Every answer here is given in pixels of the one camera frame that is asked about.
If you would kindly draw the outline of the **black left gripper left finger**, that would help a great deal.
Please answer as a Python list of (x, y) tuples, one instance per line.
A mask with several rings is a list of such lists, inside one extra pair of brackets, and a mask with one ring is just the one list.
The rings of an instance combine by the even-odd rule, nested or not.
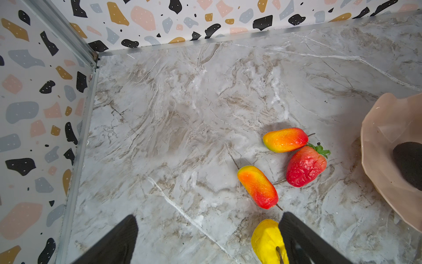
[(127, 215), (74, 264), (129, 264), (138, 235), (134, 215)]

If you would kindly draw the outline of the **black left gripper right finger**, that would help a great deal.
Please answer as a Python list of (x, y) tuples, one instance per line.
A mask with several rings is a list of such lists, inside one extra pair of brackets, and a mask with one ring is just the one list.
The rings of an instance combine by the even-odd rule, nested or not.
[(291, 212), (284, 212), (279, 230), (291, 264), (352, 264)]

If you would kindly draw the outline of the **fake mango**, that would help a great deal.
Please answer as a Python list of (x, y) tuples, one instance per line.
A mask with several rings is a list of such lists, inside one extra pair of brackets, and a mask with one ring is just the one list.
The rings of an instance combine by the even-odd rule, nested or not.
[(286, 128), (272, 131), (263, 136), (264, 145), (272, 152), (285, 153), (301, 149), (309, 142), (309, 137), (300, 128)]
[(245, 166), (239, 169), (237, 173), (238, 180), (249, 193), (253, 201), (262, 209), (270, 209), (278, 205), (279, 196), (266, 175), (255, 166)]

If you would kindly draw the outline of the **fake red strawberry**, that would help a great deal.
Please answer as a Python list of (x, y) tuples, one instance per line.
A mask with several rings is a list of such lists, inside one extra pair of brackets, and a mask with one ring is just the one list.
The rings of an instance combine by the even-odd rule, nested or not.
[(296, 152), (287, 166), (286, 180), (297, 188), (304, 187), (323, 173), (327, 166), (330, 150), (322, 145), (307, 144)]

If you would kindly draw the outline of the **fake yellow lemon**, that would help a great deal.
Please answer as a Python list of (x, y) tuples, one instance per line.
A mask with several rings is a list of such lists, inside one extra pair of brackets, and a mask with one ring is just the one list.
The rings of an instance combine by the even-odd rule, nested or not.
[(278, 222), (261, 221), (251, 237), (251, 245), (262, 264), (289, 264), (283, 237)]

